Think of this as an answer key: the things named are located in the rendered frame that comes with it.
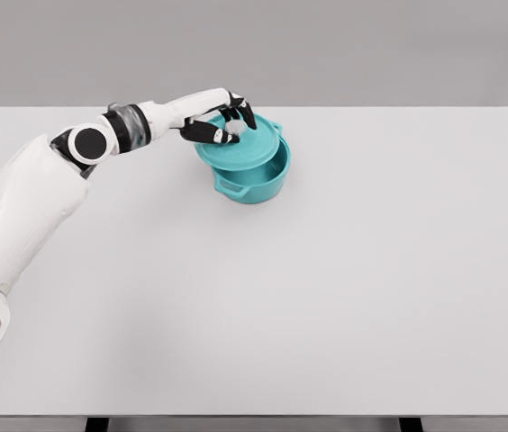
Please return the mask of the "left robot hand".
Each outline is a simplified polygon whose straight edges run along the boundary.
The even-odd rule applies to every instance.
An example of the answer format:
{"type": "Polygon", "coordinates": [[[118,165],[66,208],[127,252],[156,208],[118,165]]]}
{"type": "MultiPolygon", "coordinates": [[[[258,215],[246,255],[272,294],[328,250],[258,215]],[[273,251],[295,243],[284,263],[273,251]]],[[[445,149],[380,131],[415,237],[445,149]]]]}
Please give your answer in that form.
{"type": "Polygon", "coordinates": [[[251,130],[258,128],[249,102],[243,96],[224,88],[191,94],[176,99],[171,104],[175,114],[171,127],[178,129],[184,140],[200,144],[238,143],[238,134],[229,133],[207,121],[198,121],[198,118],[214,111],[225,122],[243,120],[251,130]]]}

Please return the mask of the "teal pot lid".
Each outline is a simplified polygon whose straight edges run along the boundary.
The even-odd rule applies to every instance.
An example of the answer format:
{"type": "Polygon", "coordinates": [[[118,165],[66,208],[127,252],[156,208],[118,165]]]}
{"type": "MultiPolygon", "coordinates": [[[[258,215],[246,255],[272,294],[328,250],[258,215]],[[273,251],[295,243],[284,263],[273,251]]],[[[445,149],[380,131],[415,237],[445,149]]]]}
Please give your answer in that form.
{"type": "Polygon", "coordinates": [[[277,152],[282,126],[255,114],[257,128],[246,127],[238,143],[195,144],[206,164],[225,171],[243,171],[268,162],[277,152]]]}

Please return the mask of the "teal pot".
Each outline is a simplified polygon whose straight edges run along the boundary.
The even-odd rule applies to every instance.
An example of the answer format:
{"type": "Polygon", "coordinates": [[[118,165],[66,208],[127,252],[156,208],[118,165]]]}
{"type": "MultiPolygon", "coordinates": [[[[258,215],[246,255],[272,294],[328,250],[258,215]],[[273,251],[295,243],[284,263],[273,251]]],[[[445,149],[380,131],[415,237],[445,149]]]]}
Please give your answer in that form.
{"type": "Polygon", "coordinates": [[[269,132],[277,139],[278,147],[272,158],[260,166],[245,171],[213,168],[214,189],[237,203],[263,203],[281,190],[288,173],[291,152],[281,135],[282,126],[263,117],[257,119],[256,133],[269,132]]]}

